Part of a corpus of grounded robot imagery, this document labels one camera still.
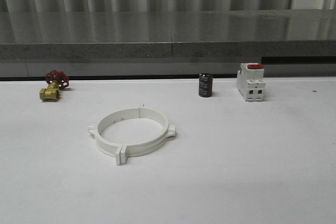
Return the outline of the brass valve red handwheel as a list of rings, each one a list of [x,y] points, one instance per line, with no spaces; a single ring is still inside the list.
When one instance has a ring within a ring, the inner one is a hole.
[[[69,77],[63,71],[52,70],[45,75],[45,80],[48,87],[39,92],[42,101],[58,101],[60,90],[69,86]]]

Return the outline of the black cylindrical capacitor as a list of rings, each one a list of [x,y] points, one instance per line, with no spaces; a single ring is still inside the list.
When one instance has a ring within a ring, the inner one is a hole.
[[[213,76],[210,73],[200,73],[198,79],[198,95],[202,98],[211,97],[213,94]]]

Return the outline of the white circuit breaker red switch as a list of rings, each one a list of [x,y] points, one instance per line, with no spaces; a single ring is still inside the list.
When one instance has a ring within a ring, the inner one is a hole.
[[[247,102],[260,102],[265,97],[264,65],[241,63],[237,71],[236,87]]]

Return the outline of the white half pipe clamp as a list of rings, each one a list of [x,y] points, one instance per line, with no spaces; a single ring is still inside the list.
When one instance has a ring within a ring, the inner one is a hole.
[[[142,156],[159,149],[168,137],[176,135],[176,126],[169,124],[167,117],[161,112],[146,108],[130,108],[122,110],[125,113],[124,119],[150,119],[156,121],[162,126],[162,131],[154,138],[142,141],[140,143],[122,144],[119,152],[115,153],[116,163],[125,164],[128,157]]]
[[[109,126],[128,119],[139,119],[140,112],[139,109],[144,107],[143,103],[140,103],[138,107],[123,109],[120,111],[113,112],[106,117],[104,117],[97,124],[91,124],[88,127],[89,133],[96,140],[97,147],[100,151],[108,156],[112,156],[115,158],[115,162],[117,165],[125,164],[127,162],[128,157],[137,157],[148,154],[145,150],[142,150],[140,146],[140,151],[137,153],[131,153],[127,151],[126,144],[118,144],[107,141],[102,137],[102,132]]]

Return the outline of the grey stone counter ledge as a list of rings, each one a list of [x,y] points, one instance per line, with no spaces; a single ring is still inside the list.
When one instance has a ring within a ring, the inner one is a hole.
[[[1,13],[1,78],[335,75],[334,10]]]

